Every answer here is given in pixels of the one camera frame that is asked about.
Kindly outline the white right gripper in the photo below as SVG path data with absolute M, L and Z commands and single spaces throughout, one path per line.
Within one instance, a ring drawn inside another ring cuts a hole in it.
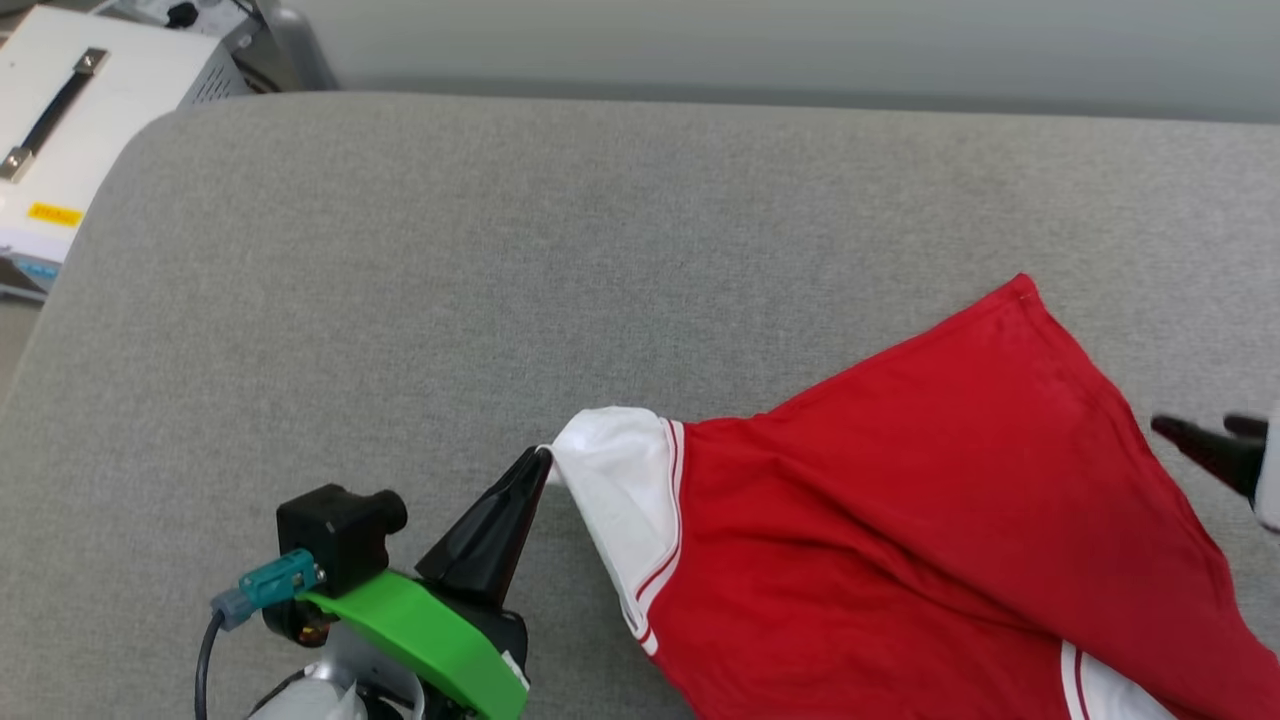
M 1254 516 L 1280 533 L 1280 404 L 1265 418 L 1229 413 L 1224 432 L 1155 415 L 1151 429 L 1224 486 L 1252 503 Z

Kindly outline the red and white garment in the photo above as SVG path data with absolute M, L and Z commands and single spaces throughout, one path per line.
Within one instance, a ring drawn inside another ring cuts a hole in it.
M 1224 552 L 1029 275 L 768 413 L 590 409 L 550 452 L 699 717 L 1280 720 Z

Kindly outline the grey metal partition post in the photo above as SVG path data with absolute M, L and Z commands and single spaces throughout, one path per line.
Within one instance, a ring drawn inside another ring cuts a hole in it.
M 311 0 L 251 0 L 305 91 L 340 88 L 305 10 Z

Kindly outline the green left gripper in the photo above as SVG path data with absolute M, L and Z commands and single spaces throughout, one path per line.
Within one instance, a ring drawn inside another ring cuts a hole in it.
M 553 466 L 547 447 L 530 447 L 417 561 L 435 592 L 506 601 Z M 479 720 L 518 720 L 529 698 L 522 676 L 468 620 L 416 580 L 383 571 L 332 598 L 300 594 L 342 626 Z

